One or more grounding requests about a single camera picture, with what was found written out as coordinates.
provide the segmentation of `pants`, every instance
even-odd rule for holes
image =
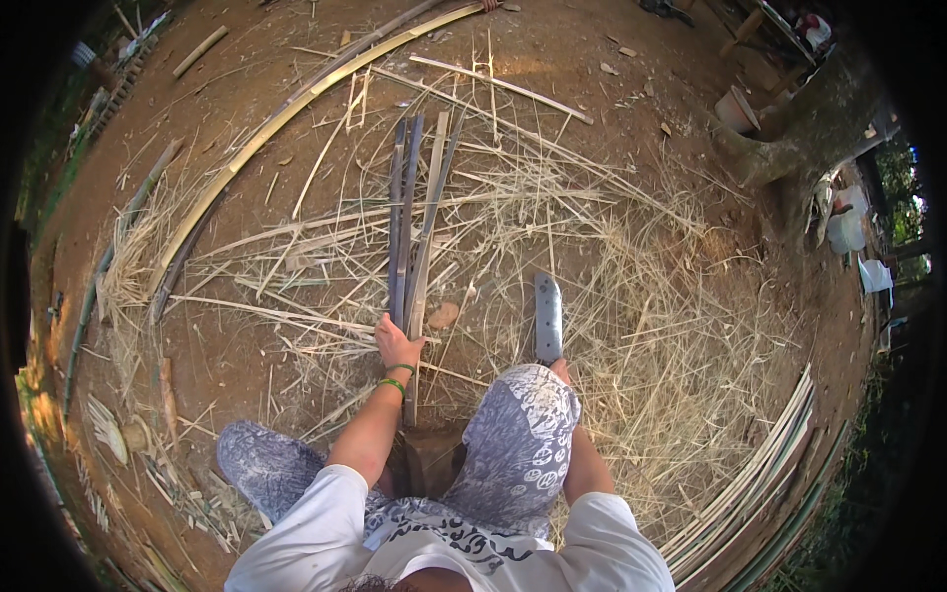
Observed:
[[[505,535],[545,538],[580,413],[575,391],[550,369],[530,364],[507,370],[464,430],[467,456],[454,485],[440,500],[392,500],[376,486],[366,500],[366,537],[385,519],[413,508]],[[248,421],[230,423],[217,441],[223,474],[274,523],[302,497],[327,457]]]

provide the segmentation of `shirt sleeve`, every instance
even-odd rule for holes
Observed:
[[[576,592],[674,591],[668,564],[638,532],[628,503],[618,495],[593,492],[577,499],[563,536],[563,575]]]
[[[368,485],[355,470],[333,464],[283,518],[237,560],[225,592],[331,589],[362,573]]]

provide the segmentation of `green bracelet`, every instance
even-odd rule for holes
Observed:
[[[388,368],[385,368],[384,371],[385,371],[385,372],[390,372],[391,370],[393,370],[393,369],[395,369],[395,368],[407,368],[407,369],[411,370],[411,376],[414,376],[414,375],[415,375],[415,372],[418,371],[415,367],[411,366],[410,364],[395,364],[394,366],[389,366]]]
[[[404,385],[402,385],[401,383],[399,383],[398,381],[396,381],[396,380],[393,379],[393,378],[383,378],[382,380],[378,381],[378,384],[379,384],[379,386],[380,386],[380,385],[393,385],[393,386],[397,386],[397,387],[398,387],[398,390],[402,392],[402,397],[405,396],[405,393],[404,393]]]

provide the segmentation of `forearm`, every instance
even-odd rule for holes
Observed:
[[[590,492],[614,493],[615,482],[588,434],[577,425],[572,432],[569,472],[563,483],[565,503],[571,507],[577,499]]]
[[[407,385],[411,371],[395,368],[387,373]],[[344,464],[365,478],[371,488],[378,482],[391,452],[398,418],[402,413],[402,393],[396,386],[379,384],[332,446],[326,464]]]

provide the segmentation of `dirt ground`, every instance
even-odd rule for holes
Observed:
[[[135,180],[145,177],[168,143],[184,137],[190,147],[185,150],[192,149],[188,166],[206,169],[214,151],[204,155],[201,150],[212,138],[217,138],[216,147],[220,149],[244,128],[256,128],[292,92],[295,82],[305,80],[306,72],[319,63],[318,56],[294,50],[293,46],[333,51],[344,29],[357,37],[413,3],[385,0],[359,6],[344,0],[320,0],[314,20],[308,1],[280,0],[265,8],[257,4],[256,0],[198,0],[178,9],[174,22],[160,34],[131,96],[89,152],[74,185],[47,224],[34,259],[33,305],[37,318],[45,318],[45,307],[53,295],[64,293],[62,319],[48,329],[46,340],[45,355],[52,367],[65,367],[82,296],[100,253],[111,239],[116,208],[124,207],[137,187]],[[726,174],[727,163],[714,152],[687,100],[696,100],[709,109],[730,84],[742,83],[752,90],[753,106],[761,108],[766,104],[765,88],[775,82],[777,73],[749,49],[739,48],[734,59],[721,61],[717,52],[727,34],[706,6],[697,3],[691,12],[695,29],[657,18],[633,2],[521,0],[521,6],[519,12],[498,10],[456,22],[446,27],[450,35],[436,42],[422,37],[391,61],[407,63],[403,72],[415,80],[431,74],[408,63],[406,56],[410,53],[470,67],[472,39],[477,47],[484,47],[489,32],[498,78],[578,106],[596,119],[594,126],[571,122],[563,133],[564,146],[601,163],[634,165],[638,170],[636,179],[643,188],[658,183],[659,167],[649,147],[660,147],[735,188]],[[170,74],[173,67],[219,25],[227,25],[229,34],[176,81]],[[617,53],[618,45],[607,36],[635,50],[637,56]],[[603,72],[600,63],[608,63],[618,74]],[[653,90],[653,97],[646,94],[647,98],[636,101],[634,108],[615,106],[620,98],[644,93],[646,84]],[[413,96],[412,91],[391,82],[378,80],[372,86],[368,109],[392,109],[396,102]],[[201,91],[195,94],[193,91],[199,88]],[[198,243],[196,254],[256,234],[266,225],[287,218],[332,127],[314,129],[313,125],[339,117],[347,100],[348,86],[337,85],[296,116],[253,158]],[[661,131],[662,123],[670,128],[670,137]],[[124,190],[116,190],[116,176],[153,135],[154,141],[128,169],[130,183]],[[289,164],[278,164],[289,157],[293,158]],[[304,218],[335,207],[348,159],[348,151],[327,154],[322,170],[331,169],[331,173],[311,190],[303,207]],[[277,170],[277,185],[269,205],[265,205],[262,197]],[[776,362],[775,380],[788,397],[799,371],[812,360],[818,390],[813,415],[816,421],[811,428],[830,428],[830,436],[820,448],[820,455],[825,455],[838,426],[853,417],[859,403],[860,384],[873,347],[875,325],[870,311],[875,303],[870,298],[863,301],[857,267],[844,268],[827,245],[806,254],[785,246],[793,241],[780,234],[780,208],[773,192],[761,190],[747,195],[752,198],[752,206],[728,199],[711,206],[707,219],[732,230],[732,247],[757,253],[768,278],[780,286],[774,306],[786,324],[796,326],[793,340],[800,347],[788,348]],[[192,284],[185,276],[176,293],[183,293]],[[729,289],[758,288],[758,283],[748,280],[746,285]],[[861,323],[863,311],[869,311],[865,324]],[[297,376],[277,354],[278,343],[271,328],[233,326],[194,303],[183,303],[171,311],[161,337],[164,353],[174,364],[179,415],[196,418],[216,401],[203,422],[212,432],[219,432],[228,422],[257,418],[260,393],[271,387],[271,368],[273,392],[290,386]],[[91,350],[105,352],[97,323],[91,325],[85,343]],[[57,374],[54,381],[61,390],[62,376]],[[114,405],[117,390],[112,365],[84,354],[76,393],[96,393],[107,405]],[[298,398],[304,404],[309,394],[303,388]],[[80,422],[77,407],[74,414],[70,421]],[[313,418],[318,419],[314,408],[303,407],[299,413],[282,415],[274,427],[297,434],[304,426],[312,425]],[[97,446],[81,430],[77,432],[82,448]],[[191,477],[209,488],[212,481],[206,473],[219,472],[213,438],[191,432],[181,454]],[[126,487],[116,488],[116,493],[131,524],[147,532],[152,545],[160,549],[191,590],[222,587],[235,554],[224,553],[213,539],[189,529],[154,488],[145,484],[137,488],[135,483],[143,476],[132,476],[131,472],[107,475],[96,466],[90,466],[90,472],[93,480],[112,476],[125,482]],[[700,582],[695,581],[689,588],[713,590],[724,585],[762,547],[794,503],[784,500],[774,511],[768,511]],[[85,511],[84,519],[94,525],[91,513],[87,508]],[[244,537],[241,548],[251,542],[250,537]],[[102,535],[96,548],[103,549],[136,578],[150,577],[114,539]]]

